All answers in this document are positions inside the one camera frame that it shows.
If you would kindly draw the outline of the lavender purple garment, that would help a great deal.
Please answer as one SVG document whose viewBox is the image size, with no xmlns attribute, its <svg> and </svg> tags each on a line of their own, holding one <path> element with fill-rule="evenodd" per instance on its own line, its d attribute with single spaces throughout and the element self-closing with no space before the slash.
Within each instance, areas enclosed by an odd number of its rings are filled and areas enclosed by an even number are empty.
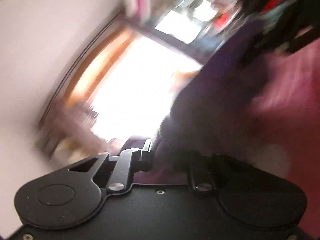
<svg viewBox="0 0 320 240">
<path fill-rule="evenodd" d="M 183 184 L 177 168 L 193 151 L 254 163 L 264 144 L 249 107 L 269 79 L 270 57 L 254 48 L 263 25 L 248 20 L 178 93 L 153 142 L 152 169 L 136 173 L 135 183 Z"/>
</svg>

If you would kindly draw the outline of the pink floral fleece blanket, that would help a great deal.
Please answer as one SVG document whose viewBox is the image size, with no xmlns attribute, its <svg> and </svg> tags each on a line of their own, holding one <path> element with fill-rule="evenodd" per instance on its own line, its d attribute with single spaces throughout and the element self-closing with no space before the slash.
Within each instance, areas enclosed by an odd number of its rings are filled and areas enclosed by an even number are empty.
<svg viewBox="0 0 320 240">
<path fill-rule="evenodd" d="M 264 138 L 289 156 L 287 179 L 306 193 L 300 227 L 319 238 L 319 40 L 280 57 L 270 72 L 253 112 Z"/>
</svg>

